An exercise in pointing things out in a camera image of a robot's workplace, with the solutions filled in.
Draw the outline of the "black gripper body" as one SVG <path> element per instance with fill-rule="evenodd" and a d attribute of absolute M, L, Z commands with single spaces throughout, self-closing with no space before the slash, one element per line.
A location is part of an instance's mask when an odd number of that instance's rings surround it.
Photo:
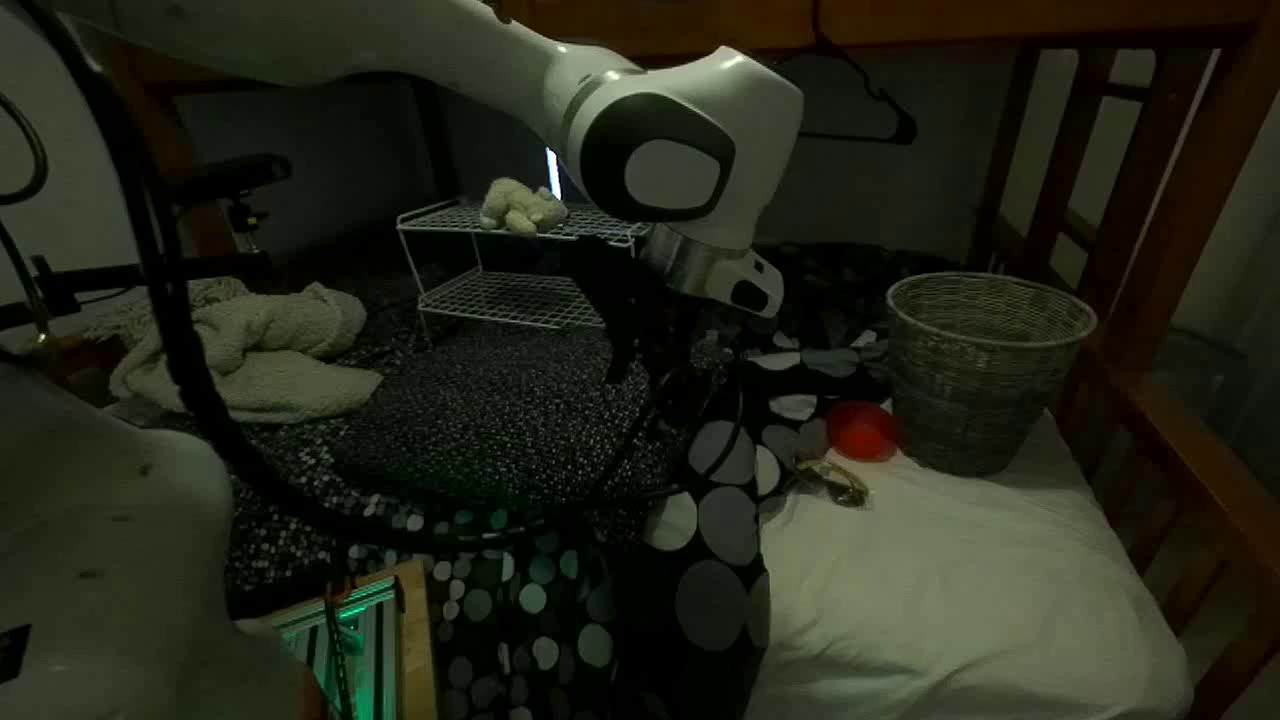
<path fill-rule="evenodd" d="M 579 242 L 579 292 L 602 319 L 608 380 L 648 375 L 648 408 L 690 428 L 717 398 L 720 347 L 694 350 L 700 299 L 670 292 L 645 259 L 597 237 Z"/>

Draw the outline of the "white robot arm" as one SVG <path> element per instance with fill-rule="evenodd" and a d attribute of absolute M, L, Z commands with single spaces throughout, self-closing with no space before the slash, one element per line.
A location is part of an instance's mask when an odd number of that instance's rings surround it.
<path fill-rule="evenodd" d="M 700 299 L 774 314 L 782 276 L 757 225 L 793 157 L 802 93 L 717 48 L 640 69 L 599 43 L 549 40 L 482 0 L 6 0 L 64 61 L 101 124 L 103 79 L 73 33 L 173 53 L 270 84 L 400 71 L 478 100 L 560 153 L 575 188 L 614 221 L 654 225 L 652 270 Z"/>

